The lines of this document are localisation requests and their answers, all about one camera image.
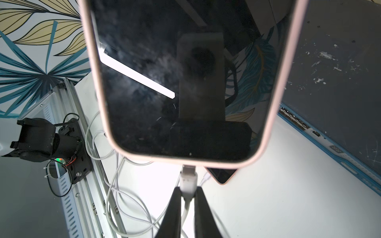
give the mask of pink phone case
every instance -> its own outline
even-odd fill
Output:
[[[298,44],[299,33],[302,28],[304,14],[306,12],[308,5],[308,0],[296,0],[294,4],[292,19],[290,22],[290,28],[288,30],[287,38],[285,39],[285,47],[283,49],[283,54],[280,58],[280,64],[278,66],[278,72],[276,80],[274,83],[273,91],[270,97],[270,104],[268,107],[267,115],[264,117],[265,123],[263,128],[263,134],[261,138],[258,138],[258,149],[245,161],[241,162],[222,162],[222,161],[206,161],[206,160],[194,160],[192,158],[173,158],[165,156],[147,156],[139,155],[125,151],[115,142],[110,130],[109,118],[107,114],[104,89],[102,87],[102,78],[100,70],[100,59],[98,54],[98,46],[96,42],[96,35],[94,33],[94,25],[91,18],[90,8],[86,0],[80,0],[80,14],[85,34],[86,46],[88,50],[88,55],[90,59],[90,66],[94,79],[94,86],[97,93],[98,104],[101,114],[101,119],[103,123],[104,130],[109,143],[115,148],[120,154],[133,159],[133,160],[145,160],[145,161],[157,161],[166,163],[176,163],[181,165],[194,165],[194,166],[205,166],[212,168],[222,168],[222,169],[238,169],[249,164],[254,163],[259,157],[264,153],[268,141],[271,135],[272,125],[275,120],[275,116],[279,110],[279,104],[281,102],[283,91],[287,82],[289,72],[291,70],[292,61],[294,58],[296,46]]]

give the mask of red wire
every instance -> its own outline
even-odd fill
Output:
[[[73,160],[73,161],[70,161],[66,166],[71,165],[76,159],[77,159],[77,157],[74,157],[74,160]]]

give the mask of black phone clamp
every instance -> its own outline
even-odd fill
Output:
[[[155,238],[180,238],[181,234],[181,198],[187,203],[187,196],[189,195],[188,189],[190,176],[196,177],[194,166],[184,166],[181,171],[180,187],[175,187],[169,201],[163,222],[157,232]],[[193,190],[194,198],[194,232],[196,238],[222,238],[217,225],[214,221],[209,204],[202,190],[202,187],[196,187]]]

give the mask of yellow leaf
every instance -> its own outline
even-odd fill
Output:
[[[255,108],[247,112],[231,114],[225,118],[226,121],[246,121],[254,112]]]
[[[78,12],[70,4],[69,0],[40,0],[40,2],[45,3],[60,13],[69,14],[79,18]]]
[[[47,9],[44,8],[43,6],[37,5],[35,3],[31,3],[29,1],[25,1],[25,0],[0,0],[0,2],[13,3],[13,4],[21,5],[21,6],[34,8],[36,10],[47,11]]]
[[[74,39],[66,49],[64,49],[61,53],[56,54],[55,56],[71,55],[85,47],[85,36],[83,32],[80,32],[78,35],[74,37]]]
[[[33,13],[32,9],[1,9],[0,30],[5,35],[17,30]]]
[[[53,21],[57,21],[57,29],[54,35],[53,43],[65,40],[74,31],[82,27],[79,20],[47,20],[35,25],[25,36],[14,41],[21,45],[48,45],[50,41]]]

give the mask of gray wall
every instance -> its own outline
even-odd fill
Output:
[[[12,151],[9,145],[20,130],[16,119],[0,119],[0,155]],[[46,164],[0,157],[1,237],[69,237],[61,199],[44,178]]]
[[[324,137],[378,174],[380,29],[380,4],[311,0],[283,96],[283,103],[325,133]]]

